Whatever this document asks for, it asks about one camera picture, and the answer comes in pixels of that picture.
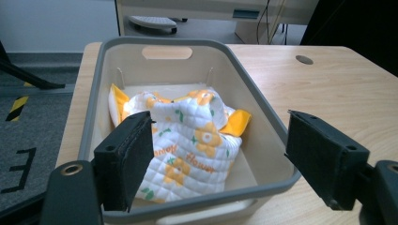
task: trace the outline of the table surface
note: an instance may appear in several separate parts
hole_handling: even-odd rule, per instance
[[[344,47],[228,45],[287,127],[288,110],[316,115],[371,151],[369,164],[398,161],[398,79]],[[86,46],[57,166],[77,158],[100,43]],[[314,63],[300,63],[297,55]],[[250,217],[228,224],[359,224],[332,211],[304,178]]]

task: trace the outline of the floor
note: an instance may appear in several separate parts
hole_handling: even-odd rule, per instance
[[[177,32],[173,35],[170,30],[136,30],[130,22],[127,23],[126,33],[137,37],[206,38],[224,44],[243,44],[235,34],[235,22],[189,19],[187,22],[176,20],[176,23]],[[271,44],[299,45],[305,28],[289,25],[287,31],[286,28],[283,31],[280,25]],[[10,55],[11,62],[16,66],[48,81],[67,83],[72,87],[81,59],[81,54],[68,53]],[[10,88],[24,88],[23,82],[0,71],[0,91],[6,92]],[[1,211],[7,211],[45,191],[71,101],[71,94],[29,97],[21,108],[19,120],[11,122],[7,120],[8,115],[20,97],[15,92],[0,96],[0,217]],[[18,167],[21,165],[29,165],[29,168],[25,166],[22,170]]]

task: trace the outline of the fabric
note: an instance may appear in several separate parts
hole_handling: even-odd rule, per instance
[[[215,91],[192,91],[174,100],[143,92],[126,102],[123,111],[126,116],[150,111],[156,121],[152,126],[155,157],[136,197],[165,203],[224,190],[242,140],[220,133],[235,110],[225,106]],[[237,119],[242,114],[244,119]],[[237,120],[248,123],[250,115],[239,112],[233,121]],[[246,125],[230,125],[227,131],[241,134],[234,128]]]

